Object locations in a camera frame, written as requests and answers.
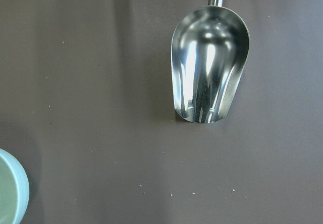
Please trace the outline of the light green bowl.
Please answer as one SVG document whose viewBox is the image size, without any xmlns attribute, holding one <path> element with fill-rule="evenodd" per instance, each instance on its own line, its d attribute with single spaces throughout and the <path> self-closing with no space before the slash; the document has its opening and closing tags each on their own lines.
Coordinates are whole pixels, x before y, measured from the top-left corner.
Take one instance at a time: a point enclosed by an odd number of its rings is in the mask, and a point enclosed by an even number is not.
<svg viewBox="0 0 323 224">
<path fill-rule="evenodd" d="M 20 223 L 26 213 L 30 188 L 20 162 L 1 149 L 1 223 Z"/>
</svg>

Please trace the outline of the steel scoop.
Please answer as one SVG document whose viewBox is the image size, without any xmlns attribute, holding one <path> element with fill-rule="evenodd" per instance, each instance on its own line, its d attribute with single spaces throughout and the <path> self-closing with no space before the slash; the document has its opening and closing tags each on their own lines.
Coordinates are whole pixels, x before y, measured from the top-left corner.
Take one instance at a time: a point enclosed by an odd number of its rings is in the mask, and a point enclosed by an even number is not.
<svg viewBox="0 0 323 224">
<path fill-rule="evenodd" d="M 192 123 L 214 123 L 230 110 L 247 62 L 250 34 L 224 0 L 188 13 L 171 43 L 174 109 Z"/>
</svg>

